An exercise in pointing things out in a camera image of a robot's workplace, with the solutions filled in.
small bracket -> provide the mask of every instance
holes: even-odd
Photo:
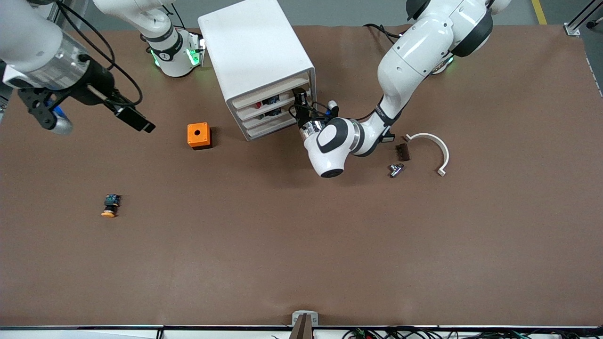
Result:
[[[576,27],[575,30],[570,30],[568,27],[568,23],[564,22],[563,23],[563,29],[565,30],[565,32],[567,33],[567,35],[569,36],[580,36],[580,29],[578,29],[578,27]]]
[[[302,316],[304,313],[307,314],[307,317],[310,317],[310,324],[312,325],[312,327],[318,326],[318,312],[314,312],[314,311],[295,311],[293,312],[293,314],[291,314],[291,326],[295,326],[295,322],[297,321],[297,318]]]

silver connector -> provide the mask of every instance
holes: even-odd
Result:
[[[309,138],[310,135],[319,133],[323,130],[323,128],[324,122],[322,121],[310,120],[306,122],[300,128],[300,135],[302,138],[301,141],[306,141],[306,139]]]
[[[25,75],[48,89],[69,88],[86,73],[90,61],[81,62],[78,56],[87,53],[84,46],[63,32],[61,45],[52,59],[35,71],[25,72]]]
[[[404,165],[402,165],[401,163],[399,164],[392,164],[390,165],[390,178],[395,178],[398,176],[398,174],[400,174],[400,172],[402,172],[404,170]]]

wire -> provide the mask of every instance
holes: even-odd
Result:
[[[313,101],[310,106],[314,106],[314,104],[317,104],[319,106],[323,106],[326,110],[329,110],[329,108],[325,105],[325,104],[321,104],[318,101]]]
[[[385,30],[385,27],[383,25],[375,25],[375,24],[366,24],[363,25],[363,27],[375,27],[377,28],[381,33],[385,34],[385,36],[387,37],[387,39],[391,42],[391,44],[395,44],[394,40],[391,40],[392,37],[395,37],[396,39],[398,39],[400,37],[399,34],[394,34],[394,33],[390,33],[388,31]]]
[[[354,119],[354,120],[356,120],[356,121],[364,120],[364,119],[368,118],[369,116],[371,116],[373,113],[374,113],[374,111],[372,111],[369,114],[363,116],[362,118],[358,118],[358,119]]]
[[[293,105],[289,106],[289,109],[288,109],[287,111],[289,112],[289,115],[291,115],[291,117],[293,117],[295,120],[297,120],[297,114],[296,114],[296,115],[294,115],[294,114],[293,114],[293,112],[291,112],[291,109],[292,109],[293,107],[296,107],[296,106],[297,106],[297,107],[304,108],[304,109],[311,110],[311,111],[313,111],[313,112],[318,112],[318,113],[322,114],[322,116],[315,116],[315,117],[313,117],[313,118],[310,118],[310,120],[309,120],[309,121],[323,121],[323,122],[328,122],[329,120],[331,120],[331,117],[324,115],[324,113],[323,113],[323,112],[319,112],[319,111],[314,110],[314,109],[312,109],[311,107],[308,107],[308,106],[303,106],[303,105],[296,105],[296,104],[293,104]]]
[[[165,14],[166,14],[167,16],[174,15],[174,13],[172,13],[172,12],[171,12],[171,11],[170,11],[170,10],[169,10],[167,7],[165,7],[165,5],[161,5],[161,7],[163,7],[163,9],[165,10]],[[184,28],[185,28],[184,24],[182,24],[181,26],[174,25],[174,27],[177,27],[177,28],[182,28],[182,29],[184,29]]]
[[[180,14],[178,14],[178,10],[176,9],[176,6],[174,6],[174,3],[172,3],[172,8],[174,9],[174,12],[176,12],[176,16],[178,16],[178,20],[180,20],[180,25],[182,25],[182,28],[185,28],[185,23],[182,21]]]
[[[351,330],[347,331],[346,333],[344,333],[344,334],[341,336],[341,339],[346,339],[346,335],[348,335],[348,334],[350,334],[350,333],[352,333],[352,332],[354,332],[354,330],[353,330],[353,329],[351,329]]]
[[[140,89],[140,86],[138,86],[138,84],[130,76],[130,74],[128,74],[126,71],[124,71],[124,69],[121,68],[117,63],[115,63],[115,54],[113,53],[113,48],[111,48],[111,46],[109,45],[108,41],[103,37],[103,35],[94,26],[92,26],[92,24],[90,24],[90,22],[88,22],[87,20],[85,20],[81,15],[79,15],[76,11],[74,11],[73,9],[71,9],[69,6],[67,6],[64,3],[60,2],[60,0],[54,0],[54,2],[57,4],[58,10],[61,12],[61,14],[69,22],[69,24],[71,25],[71,27],[73,27],[73,29],[82,37],[82,39],[84,39],[96,52],[98,52],[98,54],[100,54],[109,63],[111,63],[111,66],[109,66],[107,68],[107,70],[115,67],[117,70],[119,70],[121,72],[121,74],[123,74],[132,83],[132,85],[134,85],[134,87],[138,91],[138,97],[139,98],[138,98],[138,100],[136,100],[133,103],[120,103],[120,102],[109,100],[109,99],[106,99],[105,102],[108,103],[108,104],[111,104],[111,105],[117,105],[117,106],[121,106],[121,107],[133,107],[133,106],[136,106],[136,105],[140,104],[142,102],[142,89]],[[109,53],[111,54],[111,57],[107,56],[107,54],[105,54],[92,41],[90,41],[90,39],[88,39],[88,37],[77,27],[77,25],[75,24],[75,22],[73,22],[73,20],[69,17],[69,15],[67,14],[67,12],[65,10],[67,10],[68,12],[70,12],[71,14],[73,14],[75,17],[77,17],[80,21],[82,21],[82,23],[84,23],[91,30],[93,30],[94,33],[96,33],[96,35],[98,35],[98,37],[109,48]]]
[[[384,337],[381,336],[381,334],[378,334],[377,331],[367,331],[369,334],[372,334],[375,336],[375,339],[384,339]]]

white curved pipe clamp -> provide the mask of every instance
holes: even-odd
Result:
[[[406,135],[406,137],[405,137],[406,141],[408,141],[408,142],[410,142],[413,139],[417,139],[417,138],[429,139],[429,140],[435,142],[436,144],[438,144],[438,146],[440,146],[440,148],[442,149],[442,153],[444,153],[444,163],[438,169],[438,174],[441,176],[446,175],[444,167],[446,167],[446,165],[448,165],[448,160],[450,160],[450,153],[448,152],[448,147],[446,146],[444,141],[442,141],[442,139],[438,138],[437,136],[435,136],[433,134],[429,134],[429,133],[417,133],[413,136]]]

yellow floor line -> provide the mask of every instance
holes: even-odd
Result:
[[[536,12],[536,17],[538,18],[538,23],[540,25],[546,25],[545,13],[542,11],[542,6],[540,5],[540,0],[532,0],[532,6],[534,6],[534,12]]]

